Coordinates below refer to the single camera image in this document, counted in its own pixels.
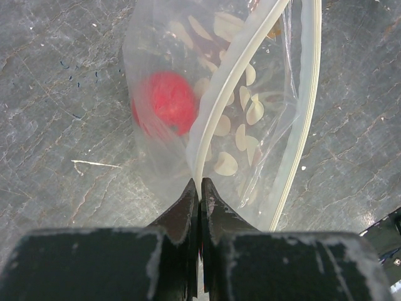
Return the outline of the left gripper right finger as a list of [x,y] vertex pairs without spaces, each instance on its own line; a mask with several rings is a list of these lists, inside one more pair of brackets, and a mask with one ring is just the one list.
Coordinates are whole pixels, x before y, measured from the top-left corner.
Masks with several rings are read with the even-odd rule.
[[232,300],[231,269],[235,263],[232,239],[257,229],[235,212],[219,195],[212,179],[201,183],[200,228],[204,291],[210,300]]

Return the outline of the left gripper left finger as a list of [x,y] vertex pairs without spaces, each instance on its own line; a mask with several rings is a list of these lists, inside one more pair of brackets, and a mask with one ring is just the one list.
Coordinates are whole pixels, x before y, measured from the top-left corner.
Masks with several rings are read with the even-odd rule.
[[197,296],[198,195],[193,179],[166,211],[145,228],[147,300]]

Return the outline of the red apple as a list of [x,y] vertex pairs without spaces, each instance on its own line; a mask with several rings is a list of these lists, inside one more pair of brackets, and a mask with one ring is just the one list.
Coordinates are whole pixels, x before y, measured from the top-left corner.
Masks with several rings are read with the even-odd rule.
[[199,98],[190,83],[174,71],[156,71],[139,89],[151,112],[178,136],[188,133],[197,117]]

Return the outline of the clear dotted zip bag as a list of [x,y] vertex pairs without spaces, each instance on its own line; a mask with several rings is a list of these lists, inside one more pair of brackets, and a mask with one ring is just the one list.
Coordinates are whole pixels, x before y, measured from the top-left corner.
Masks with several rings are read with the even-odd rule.
[[[255,228],[272,231],[289,194],[315,106],[321,1],[138,1],[123,43],[139,173],[166,205],[193,179]],[[139,89],[156,71],[199,98],[185,135]]]

